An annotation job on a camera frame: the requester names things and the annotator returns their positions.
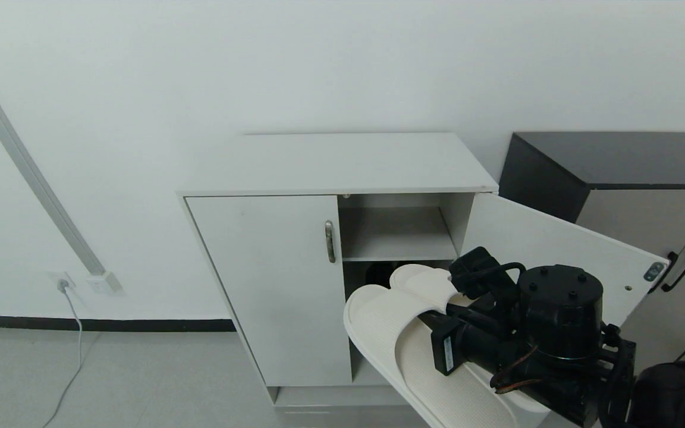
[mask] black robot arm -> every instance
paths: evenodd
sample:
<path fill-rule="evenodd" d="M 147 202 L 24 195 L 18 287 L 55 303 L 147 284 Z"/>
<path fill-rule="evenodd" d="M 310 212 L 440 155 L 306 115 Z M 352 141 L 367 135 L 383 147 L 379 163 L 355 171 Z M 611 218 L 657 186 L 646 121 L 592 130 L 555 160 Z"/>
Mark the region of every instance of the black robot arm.
<path fill-rule="evenodd" d="M 516 282 L 512 269 L 520 271 Z M 438 371 L 448 376 L 470 361 L 494 373 L 498 394 L 522 390 L 586 428 L 597 417 L 605 428 L 628 426 L 636 344 L 602 322 L 597 278 L 573 266 L 501 265 L 484 247 L 459 257 L 449 272 L 457 291 L 474 300 L 419 316 L 432 329 Z"/>

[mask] wall socket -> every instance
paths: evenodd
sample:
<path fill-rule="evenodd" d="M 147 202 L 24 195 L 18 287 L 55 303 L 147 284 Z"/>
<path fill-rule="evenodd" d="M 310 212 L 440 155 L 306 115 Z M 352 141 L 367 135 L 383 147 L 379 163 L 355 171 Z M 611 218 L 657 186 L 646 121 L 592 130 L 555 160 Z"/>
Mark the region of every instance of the wall socket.
<path fill-rule="evenodd" d="M 68 275 L 67 272 L 49 271 L 46 273 L 46 276 L 49 277 L 49 279 L 52 281 L 52 285 L 54 285 L 54 287 L 57 289 L 60 289 L 58 287 L 58 284 L 62 279 L 68 281 L 68 288 L 76 289 L 76 283 L 73 282 L 72 279 L 70 279 L 70 275 Z"/>

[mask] power cord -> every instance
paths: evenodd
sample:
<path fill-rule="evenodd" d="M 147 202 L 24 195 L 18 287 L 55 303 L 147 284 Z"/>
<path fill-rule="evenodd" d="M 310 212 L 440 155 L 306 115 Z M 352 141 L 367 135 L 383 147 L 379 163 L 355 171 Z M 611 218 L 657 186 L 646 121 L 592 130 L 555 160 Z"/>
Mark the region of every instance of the power cord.
<path fill-rule="evenodd" d="M 59 396 L 59 401 L 57 401 L 57 407 L 55 407 L 55 411 L 54 413 L 52 413 L 52 417 L 50 417 L 49 420 L 47 420 L 41 428 L 46 428 L 46 426 L 49 425 L 49 423 L 51 423 L 52 420 L 54 420 L 55 416 L 57 416 L 59 407 L 62 405 L 62 399 L 65 398 L 65 393 L 68 392 L 68 388 L 70 388 L 70 385 L 73 385 L 73 381 L 76 379 L 76 376 L 78 376 L 79 372 L 81 371 L 81 368 L 84 366 L 84 354 L 81 351 L 81 334 L 84 332 L 84 325 L 82 325 L 81 319 L 78 318 L 78 315 L 76 315 L 76 310 L 73 308 L 73 302 L 70 300 L 70 296 L 67 292 L 68 285 L 68 281 L 65 281 L 65 279 L 60 279 L 59 282 L 57 282 L 57 289 L 60 290 L 60 292 L 63 295 L 65 295 L 65 298 L 68 299 L 68 304 L 70 304 L 70 311 L 73 312 L 73 317 L 76 319 L 76 322 L 78 323 L 78 370 L 76 370 L 76 373 L 73 374 L 73 377 L 71 377 L 70 382 L 68 382 L 68 385 L 66 385 L 65 389 L 62 390 L 62 395 Z"/>

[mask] floor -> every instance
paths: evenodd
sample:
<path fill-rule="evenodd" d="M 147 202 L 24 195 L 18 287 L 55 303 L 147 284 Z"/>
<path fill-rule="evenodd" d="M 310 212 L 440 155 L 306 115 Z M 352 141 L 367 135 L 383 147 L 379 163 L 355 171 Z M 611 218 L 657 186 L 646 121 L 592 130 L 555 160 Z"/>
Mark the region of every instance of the floor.
<path fill-rule="evenodd" d="M 78 364 L 77 333 L 0 328 L 0 426 L 41 428 Z M 410 408 L 274 411 L 236 333 L 84 334 L 49 428 L 426 428 Z"/>

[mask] slipper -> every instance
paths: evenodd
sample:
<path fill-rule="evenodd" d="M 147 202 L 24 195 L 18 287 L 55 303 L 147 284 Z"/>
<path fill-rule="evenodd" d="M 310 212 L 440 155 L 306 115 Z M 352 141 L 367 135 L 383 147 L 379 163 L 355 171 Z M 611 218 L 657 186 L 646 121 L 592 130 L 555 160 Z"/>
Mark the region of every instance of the slipper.
<path fill-rule="evenodd" d="M 435 276 L 451 284 L 445 270 L 413 266 L 397 270 L 392 289 L 364 285 L 351 294 L 344 323 L 353 344 L 432 428 L 538 426 L 550 410 L 522 393 L 496 395 L 477 365 L 465 363 L 449 376 L 435 369 L 431 331 L 417 316 L 445 312 L 448 287 Z"/>

